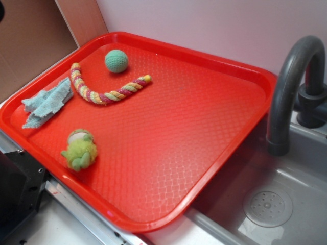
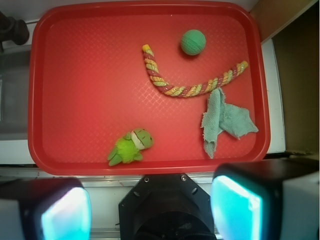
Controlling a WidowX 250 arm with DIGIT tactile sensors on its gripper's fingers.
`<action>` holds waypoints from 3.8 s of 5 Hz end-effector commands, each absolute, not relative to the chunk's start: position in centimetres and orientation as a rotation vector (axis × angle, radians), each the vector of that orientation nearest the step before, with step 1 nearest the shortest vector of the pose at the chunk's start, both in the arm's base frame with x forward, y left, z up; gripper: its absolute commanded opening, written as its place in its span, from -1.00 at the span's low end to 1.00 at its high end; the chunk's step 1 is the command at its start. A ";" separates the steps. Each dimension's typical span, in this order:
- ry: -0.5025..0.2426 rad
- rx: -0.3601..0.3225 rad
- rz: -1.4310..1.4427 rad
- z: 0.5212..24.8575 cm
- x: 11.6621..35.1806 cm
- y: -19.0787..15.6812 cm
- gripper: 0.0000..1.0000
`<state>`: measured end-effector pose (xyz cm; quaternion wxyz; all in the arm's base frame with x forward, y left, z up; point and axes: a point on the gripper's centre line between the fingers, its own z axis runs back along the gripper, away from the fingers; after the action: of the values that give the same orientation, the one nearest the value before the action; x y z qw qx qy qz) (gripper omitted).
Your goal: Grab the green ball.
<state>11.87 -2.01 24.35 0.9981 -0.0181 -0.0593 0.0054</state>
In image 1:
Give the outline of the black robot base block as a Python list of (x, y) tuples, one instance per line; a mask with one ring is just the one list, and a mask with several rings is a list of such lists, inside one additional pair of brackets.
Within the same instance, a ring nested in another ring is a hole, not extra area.
[(47, 177), (28, 152), (1, 153), (1, 241), (37, 214)]

